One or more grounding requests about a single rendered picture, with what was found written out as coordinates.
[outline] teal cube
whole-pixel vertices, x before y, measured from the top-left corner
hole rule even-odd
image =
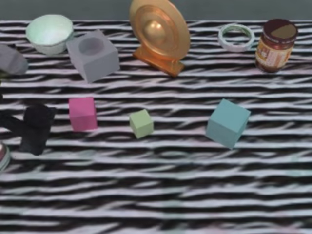
[[[249,116],[250,111],[222,99],[208,121],[206,136],[233,149],[246,128]]]
[[[130,114],[130,127],[137,139],[151,134],[154,131],[154,122],[147,110]]]

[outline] table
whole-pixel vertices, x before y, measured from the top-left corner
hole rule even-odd
[[[132,57],[139,43],[128,22],[76,21],[78,35],[103,30],[119,50],[121,70],[93,84],[67,53],[35,52],[28,23],[0,22],[1,42],[30,63],[26,75],[3,79],[0,109],[21,118],[41,102],[58,114],[41,156],[18,153],[20,138],[0,129],[14,158],[0,175],[1,234],[311,233],[312,21],[297,22],[290,61],[273,75],[254,67],[255,47],[218,45],[230,22],[189,22],[192,47],[177,78]],[[243,23],[258,42],[264,22]],[[68,99],[90,95],[99,128],[74,133]],[[232,151],[204,136],[222,98],[252,112]],[[143,108],[156,130],[136,140],[128,116]]]

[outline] jar label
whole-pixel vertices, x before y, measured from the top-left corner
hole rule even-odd
[[[260,40],[255,58],[263,66],[281,68],[287,63],[292,49],[293,47],[286,50],[275,50],[268,47]]]

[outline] green cube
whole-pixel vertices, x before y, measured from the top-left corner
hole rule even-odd
[[[154,131],[154,122],[147,110],[142,110],[130,114],[130,127],[136,138],[142,138]]]

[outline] pink cube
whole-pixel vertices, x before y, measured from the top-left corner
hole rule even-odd
[[[75,132],[97,128],[97,112],[93,97],[69,99],[69,119]]]

